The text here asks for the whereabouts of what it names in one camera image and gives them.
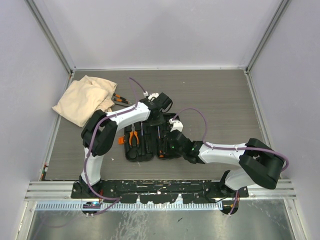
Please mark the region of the black orange grip screwdriver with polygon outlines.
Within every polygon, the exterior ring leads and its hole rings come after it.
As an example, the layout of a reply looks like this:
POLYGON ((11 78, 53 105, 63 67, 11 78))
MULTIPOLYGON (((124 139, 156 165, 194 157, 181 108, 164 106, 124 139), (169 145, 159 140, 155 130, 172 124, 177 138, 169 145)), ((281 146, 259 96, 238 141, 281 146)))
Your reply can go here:
POLYGON ((162 151, 163 144, 162 144, 162 139, 161 139, 161 133, 160 133, 160 127, 159 126, 157 127, 157 135, 158 135, 158 139, 157 139, 158 157, 159 158, 163 158, 164 157, 164 154, 163 154, 163 151, 162 151))

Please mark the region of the black handle claw hammer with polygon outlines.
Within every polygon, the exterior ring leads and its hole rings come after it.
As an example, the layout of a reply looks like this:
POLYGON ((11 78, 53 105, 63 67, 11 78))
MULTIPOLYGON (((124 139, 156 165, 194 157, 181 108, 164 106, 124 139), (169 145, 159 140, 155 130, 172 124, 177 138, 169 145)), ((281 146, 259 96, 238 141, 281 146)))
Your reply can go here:
POLYGON ((140 135, 141 135, 141 138, 142 138, 143 135, 144 135, 143 122, 142 122, 142 121, 140 122, 140 135))

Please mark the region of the black plastic tool case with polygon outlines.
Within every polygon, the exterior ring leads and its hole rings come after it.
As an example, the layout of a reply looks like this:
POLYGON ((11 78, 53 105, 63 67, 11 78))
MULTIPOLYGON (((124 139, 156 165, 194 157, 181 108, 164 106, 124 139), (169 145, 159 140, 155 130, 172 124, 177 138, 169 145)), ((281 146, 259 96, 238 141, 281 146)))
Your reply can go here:
POLYGON ((172 125, 170 125, 169 120, 173 118, 175 113, 165 113, 164 122, 160 125, 150 125, 148 121, 143 121, 143 137, 141 138, 141 124, 140 122, 134 123, 135 130, 138 134, 139 145, 130 147, 129 137, 131 126, 124 128, 124 135, 118 138, 118 144, 123 145, 125 158, 130 162, 148 162, 154 157, 157 157, 161 160, 171 160, 165 158, 164 155, 164 138, 166 134, 171 131, 172 125), (162 152, 164 157, 158 157, 158 129, 160 129, 160 137, 162 140, 162 152))

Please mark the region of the orange black needle nose pliers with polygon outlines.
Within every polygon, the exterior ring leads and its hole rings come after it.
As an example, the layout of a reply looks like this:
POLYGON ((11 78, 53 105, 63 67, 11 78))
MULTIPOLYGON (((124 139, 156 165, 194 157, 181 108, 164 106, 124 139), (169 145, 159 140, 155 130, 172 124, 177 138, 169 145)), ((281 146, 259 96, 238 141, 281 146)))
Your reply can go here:
POLYGON ((135 129, 135 124, 131 125, 131 131, 129 133, 129 145, 130 147, 137 147, 139 145, 138 132, 135 129))

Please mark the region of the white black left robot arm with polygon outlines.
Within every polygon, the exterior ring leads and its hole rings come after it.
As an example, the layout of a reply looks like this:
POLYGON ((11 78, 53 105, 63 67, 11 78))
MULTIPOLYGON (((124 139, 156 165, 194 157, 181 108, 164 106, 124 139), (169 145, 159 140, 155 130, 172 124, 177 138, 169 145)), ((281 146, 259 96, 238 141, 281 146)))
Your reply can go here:
POLYGON ((95 198, 100 193, 98 182, 103 158, 112 148, 116 133, 138 122, 162 123, 164 110, 172 104, 165 93, 153 93, 129 107, 113 112, 99 109, 93 113, 81 133, 85 159, 80 179, 85 183, 82 192, 88 198, 95 198))

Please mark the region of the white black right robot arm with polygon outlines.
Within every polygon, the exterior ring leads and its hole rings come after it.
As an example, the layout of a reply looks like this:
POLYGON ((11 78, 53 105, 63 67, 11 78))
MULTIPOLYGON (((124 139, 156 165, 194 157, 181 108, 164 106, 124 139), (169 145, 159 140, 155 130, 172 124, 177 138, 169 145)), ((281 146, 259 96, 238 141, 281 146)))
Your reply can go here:
POLYGON ((288 159, 256 138, 247 143, 225 145, 192 141, 181 131, 173 130, 166 136, 168 148, 191 164, 227 164, 238 167, 226 170, 219 182, 219 191, 231 197, 241 188, 258 185, 274 190, 288 159))

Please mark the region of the small orange black precision screwdriver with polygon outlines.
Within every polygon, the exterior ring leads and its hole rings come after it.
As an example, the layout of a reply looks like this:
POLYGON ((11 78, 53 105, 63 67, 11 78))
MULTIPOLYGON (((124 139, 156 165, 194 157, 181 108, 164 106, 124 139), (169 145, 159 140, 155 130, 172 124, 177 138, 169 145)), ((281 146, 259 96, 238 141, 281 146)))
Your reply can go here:
POLYGON ((120 96, 120 95, 117 94, 117 93, 114 93, 114 94, 113 94, 113 98, 118 98, 118 99, 122 99, 122 100, 127 100, 126 98, 120 96))

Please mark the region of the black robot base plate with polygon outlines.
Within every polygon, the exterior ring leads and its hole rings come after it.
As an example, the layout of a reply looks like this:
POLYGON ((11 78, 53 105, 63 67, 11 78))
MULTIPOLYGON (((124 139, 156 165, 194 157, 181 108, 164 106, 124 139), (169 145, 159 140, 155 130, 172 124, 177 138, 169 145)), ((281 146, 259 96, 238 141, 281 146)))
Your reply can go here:
POLYGON ((223 198, 234 198, 236 193, 224 192, 212 180, 101 180, 92 186, 106 203, 119 198, 123 204, 174 203, 179 197, 184 204, 217 203, 223 198))

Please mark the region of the beige cloth drawstring bag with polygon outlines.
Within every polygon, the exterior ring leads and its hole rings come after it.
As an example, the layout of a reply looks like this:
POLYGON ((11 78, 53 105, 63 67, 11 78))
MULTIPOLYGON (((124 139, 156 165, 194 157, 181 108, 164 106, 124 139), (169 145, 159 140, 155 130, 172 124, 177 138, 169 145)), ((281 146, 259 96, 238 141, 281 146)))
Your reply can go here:
POLYGON ((74 80, 52 109, 60 116, 83 127, 96 110, 110 112, 115 103, 112 96, 118 84, 99 77, 85 75, 74 80))

